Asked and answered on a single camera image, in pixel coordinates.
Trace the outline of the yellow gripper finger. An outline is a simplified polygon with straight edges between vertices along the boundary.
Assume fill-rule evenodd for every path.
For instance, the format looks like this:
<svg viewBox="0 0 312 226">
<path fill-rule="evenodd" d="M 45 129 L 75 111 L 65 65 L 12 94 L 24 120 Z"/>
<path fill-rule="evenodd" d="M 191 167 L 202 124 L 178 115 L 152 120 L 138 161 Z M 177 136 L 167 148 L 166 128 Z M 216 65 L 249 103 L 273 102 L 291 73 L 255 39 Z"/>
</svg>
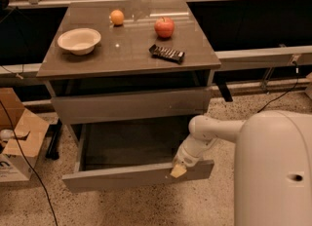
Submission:
<svg viewBox="0 0 312 226">
<path fill-rule="evenodd" d="M 183 176 L 184 174 L 186 174 L 186 172 L 187 172 L 186 165 L 176 163 L 176 164 L 174 164 L 174 166 L 171 170 L 171 176 L 174 178 L 179 178 L 179 177 Z"/>
</svg>

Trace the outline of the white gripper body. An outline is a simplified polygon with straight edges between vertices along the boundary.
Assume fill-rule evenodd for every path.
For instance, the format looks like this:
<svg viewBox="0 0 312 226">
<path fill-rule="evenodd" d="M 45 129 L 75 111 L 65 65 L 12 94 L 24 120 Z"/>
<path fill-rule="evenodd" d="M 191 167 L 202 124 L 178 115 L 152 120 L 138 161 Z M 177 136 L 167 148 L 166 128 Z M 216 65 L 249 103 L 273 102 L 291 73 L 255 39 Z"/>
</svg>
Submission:
<svg viewBox="0 0 312 226">
<path fill-rule="evenodd" d="M 187 148 L 184 145 L 180 145 L 173 159 L 173 166 L 181 165 L 186 168 L 192 168 L 197 165 L 202 157 L 202 149 Z"/>
</svg>

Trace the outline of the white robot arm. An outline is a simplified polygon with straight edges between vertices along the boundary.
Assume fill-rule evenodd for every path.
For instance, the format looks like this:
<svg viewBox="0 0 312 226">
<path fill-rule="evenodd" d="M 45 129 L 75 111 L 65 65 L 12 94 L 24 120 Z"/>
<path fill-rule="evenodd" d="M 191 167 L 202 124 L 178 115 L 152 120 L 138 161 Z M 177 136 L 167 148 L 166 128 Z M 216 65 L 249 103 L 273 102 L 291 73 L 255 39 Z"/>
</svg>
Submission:
<svg viewBox="0 0 312 226">
<path fill-rule="evenodd" d="M 234 225 L 312 226 L 312 115 L 283 110 L 247 120 L 195 116 L 171 176 L 196 166 L 217 139 L 235 144 Z"/>
</svg>

